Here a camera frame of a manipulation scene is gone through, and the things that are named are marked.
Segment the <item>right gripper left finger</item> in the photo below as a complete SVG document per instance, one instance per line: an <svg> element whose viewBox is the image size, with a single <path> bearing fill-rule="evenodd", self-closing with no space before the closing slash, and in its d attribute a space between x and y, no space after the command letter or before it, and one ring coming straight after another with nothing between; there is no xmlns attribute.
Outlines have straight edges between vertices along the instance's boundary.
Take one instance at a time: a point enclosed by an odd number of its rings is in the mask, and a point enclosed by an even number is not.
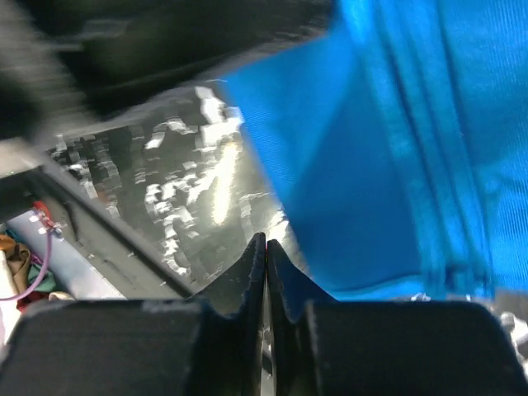
<svg viewBox="0 0 528 396"><path fill-rule="evenodd" d="M257 395L266 238L188 299L30 305L1 358L4 395Z"/></svg>

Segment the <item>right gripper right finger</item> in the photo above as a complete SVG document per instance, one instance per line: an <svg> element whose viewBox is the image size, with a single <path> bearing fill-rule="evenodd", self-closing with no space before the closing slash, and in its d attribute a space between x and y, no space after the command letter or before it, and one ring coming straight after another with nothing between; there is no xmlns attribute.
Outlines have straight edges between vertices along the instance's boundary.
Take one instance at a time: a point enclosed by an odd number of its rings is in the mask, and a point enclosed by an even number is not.
<svg viewBox="0 0 528 396"><path fill-rule="evenodd" d="M527 378L481 304L339 302L267 244L279 395L524 395Z"/></svg>

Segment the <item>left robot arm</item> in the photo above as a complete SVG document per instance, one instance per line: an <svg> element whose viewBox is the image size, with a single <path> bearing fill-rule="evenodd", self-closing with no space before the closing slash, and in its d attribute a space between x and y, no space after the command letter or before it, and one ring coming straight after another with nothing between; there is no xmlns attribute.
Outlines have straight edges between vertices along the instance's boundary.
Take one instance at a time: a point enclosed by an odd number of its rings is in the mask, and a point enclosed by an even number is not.
<svg viewBox="0 0 528 396"><path fill-rule="evenodd" d="M334 1L4 1L1 136L49 145L323 35Z"/></svg>

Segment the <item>blue cloth napkin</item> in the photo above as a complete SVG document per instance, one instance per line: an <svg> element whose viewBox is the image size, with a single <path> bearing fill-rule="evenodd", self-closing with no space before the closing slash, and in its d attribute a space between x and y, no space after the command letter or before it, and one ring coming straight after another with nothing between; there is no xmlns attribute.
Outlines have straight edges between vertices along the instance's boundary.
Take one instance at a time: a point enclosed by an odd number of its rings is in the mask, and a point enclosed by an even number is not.
<svg viewBox="0 0 528 396"><path fill-rule="evenodd" d="M526 290L526 2L341 1L226 86L330 295Z"/></svg>

